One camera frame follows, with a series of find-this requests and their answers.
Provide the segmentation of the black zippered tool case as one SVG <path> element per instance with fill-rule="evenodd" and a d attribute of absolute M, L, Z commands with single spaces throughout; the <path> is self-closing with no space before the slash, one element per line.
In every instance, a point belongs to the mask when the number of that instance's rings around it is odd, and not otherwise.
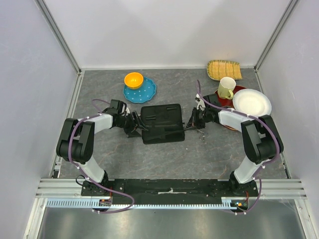
<path fill-rule="evenodd" d="M 141 108 L 144 144 L 181 142 L 185 140 L 180 104 L 156 105 Z"/>

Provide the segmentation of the silver thinning scissors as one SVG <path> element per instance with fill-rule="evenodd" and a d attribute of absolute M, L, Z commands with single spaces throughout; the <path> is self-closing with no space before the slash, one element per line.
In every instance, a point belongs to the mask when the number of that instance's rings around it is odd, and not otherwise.
<path fill-rule="evenodd" d="M 200 129 L 197 129 L 196 131 L 197 131 L 197 133 L 198 133 L 198 138 L 199 138 L 199 140 L 204 142 L 205 139 L 208 137 L 208 133 L 207 133 L 207 132 L 204 132 L 204 131 L 202 131 L 202 130 L 200 130 Z"/>

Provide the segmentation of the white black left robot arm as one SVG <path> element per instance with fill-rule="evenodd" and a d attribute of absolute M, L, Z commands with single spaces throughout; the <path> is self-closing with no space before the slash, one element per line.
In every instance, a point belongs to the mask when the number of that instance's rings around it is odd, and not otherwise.
<path fill-rule="evenodd" d="M 108 175 L 93 157 L 95 134 L 118 127 L 127 137 L 141 137 L 138 130 L 147 130 L 136 111 L 130 111 L 127 104 L 111 100 L 109 107 L 91 117 L 67 118 L 64 121 L 56 154 L 76 166 L 85 179 L 92 184 L 92 190 L 99 196 L 109 192 Z"/>

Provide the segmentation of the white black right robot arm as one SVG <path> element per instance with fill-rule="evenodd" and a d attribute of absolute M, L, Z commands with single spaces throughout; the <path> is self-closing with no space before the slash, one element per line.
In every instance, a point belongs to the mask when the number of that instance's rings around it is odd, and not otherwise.
<path fill-rule="evenodd" d="M 205 128 L 209 122 L 228 126 L 242 134 L 245 157 L 240 166 L 229 178 L 228 190 L 234 196 L 240 196 L 246 191 L 257 173 L 279 158 L 284 145 L 276 125 L 270 115 L 261 117 L 241 113 L 234 108 L 222 107 L 216 94 L 195 97 L 197 106 L 184 128 L 185 130 Z"/>

